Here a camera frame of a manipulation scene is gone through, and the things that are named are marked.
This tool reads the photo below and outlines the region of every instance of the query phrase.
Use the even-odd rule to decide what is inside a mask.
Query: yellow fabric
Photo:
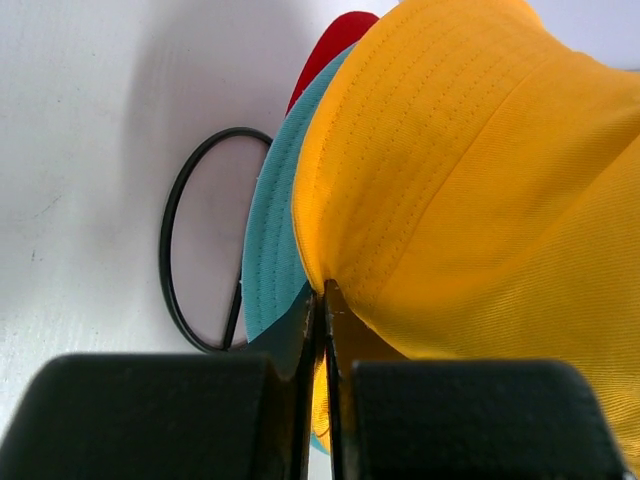
[[[638,472],[639,135],[640,76],[564,47],[525,3],[407,0],[307,132],[306,273],[410,358],[571,363]]]
[[[313,382],[311,402],[311,426],[320,444],[331,451],[331,434],[329,432],[329,385],[327,383],[327,362],[322,359],[316,368]]]

